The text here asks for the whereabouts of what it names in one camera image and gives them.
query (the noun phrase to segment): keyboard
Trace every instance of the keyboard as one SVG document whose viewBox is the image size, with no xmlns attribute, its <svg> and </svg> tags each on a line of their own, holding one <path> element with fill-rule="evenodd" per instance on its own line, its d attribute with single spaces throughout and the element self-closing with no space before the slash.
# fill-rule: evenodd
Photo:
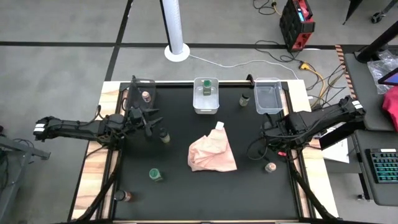
<svg viewBox="0 0 398 224">
<path fill-rule="evenodd" d="M 365 153 L 379 184 L 398 184 L 398 152 L 396 149 L 367 149 Z"/>
</svg>

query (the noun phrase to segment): plastic bag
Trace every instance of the plastic bag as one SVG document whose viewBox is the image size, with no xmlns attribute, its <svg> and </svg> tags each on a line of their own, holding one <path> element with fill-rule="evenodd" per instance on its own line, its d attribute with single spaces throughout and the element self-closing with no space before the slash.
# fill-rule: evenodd
<svg viewBox="0 0 398 224">
<path fill-rule="evenodd" d="M 398 67 L 398 59 L 387 59 L 368 62 L 369 71 L 371 71 L 374 84 L 377 87 L 378 94 L 385 94 L 389 89 L 392 88 L 390 85 L 378 84 L 378 80 L 389 72 L 393 71 Z"/>
</svg>

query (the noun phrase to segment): white pole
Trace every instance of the white pole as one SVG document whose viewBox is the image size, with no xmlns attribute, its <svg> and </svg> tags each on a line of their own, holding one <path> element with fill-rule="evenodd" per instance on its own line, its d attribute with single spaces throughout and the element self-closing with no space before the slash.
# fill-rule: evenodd
<svg viewBox="0 0 398 224">
<path fill-rule="evenodd" d="M 160 0 L 163 20 L 169 45 L 164 55 L 172 62 L 181 62 L 189 57 L 190 49 L 182 39 L 180 6 L 178 0 Z"/>
</svg>

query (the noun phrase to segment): red object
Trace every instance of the red object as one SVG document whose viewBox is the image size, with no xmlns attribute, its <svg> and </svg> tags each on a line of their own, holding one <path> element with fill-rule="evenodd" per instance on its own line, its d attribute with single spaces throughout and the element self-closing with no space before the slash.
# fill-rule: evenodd
<svg viewBox="0 0 398 224">
<path fill-rule="evenodd" d="M 279 20 L 287 50 L 303 50 L 315 30 L 313 14 L 307 0 L 288 0 Z"/>
<path fill-rule="evenodd" d="M 383 109 L 390 113 L 392 122 L 398 132 L 398 86 L 392 87 L 384 95 Z"/>
<path fill-rule="evenodd" d="M 309 6 L 307 6 L 307 2 L 305 0 L 297 0 L 301 11 L 303 12 L 305 21 L 301 22 L 302 24 L 314 24 L 312 14 L 310 13 Z M 312 32 L 302 32 L 298 35 L 296 42 L 294 43 L 292 50 L 294 51 L 299 51 L 303 50 L 305 47 L 305 44 L 309 40 L 310 36 L 312 35 Z"/>
<path fill-rule="evenodd" d="M 278 152 L 278 155 L 280 155 L 280 156 L 287 156 L 286 152 Z"/>
</svg>

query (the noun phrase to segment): crumpled towel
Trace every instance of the crumpled towel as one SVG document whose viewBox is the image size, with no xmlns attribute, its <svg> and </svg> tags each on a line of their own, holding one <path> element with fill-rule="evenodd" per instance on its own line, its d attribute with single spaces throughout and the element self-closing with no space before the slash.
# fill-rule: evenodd
<svg viewBox="0 0 398 224">
<path fill-rule="evenodd" d="M 236 170 L 235 159 L 223 127 L 211 130 L 189 147 L 188 165 L 192 171 L 216 170 L 227 172 Z"/>
<path fill-rule="evenodd" d="M 398 86 L 392 87 L 384 95 L 383 109 L 390 113 L 392 122 L 398 132 Z"/>
</svg>

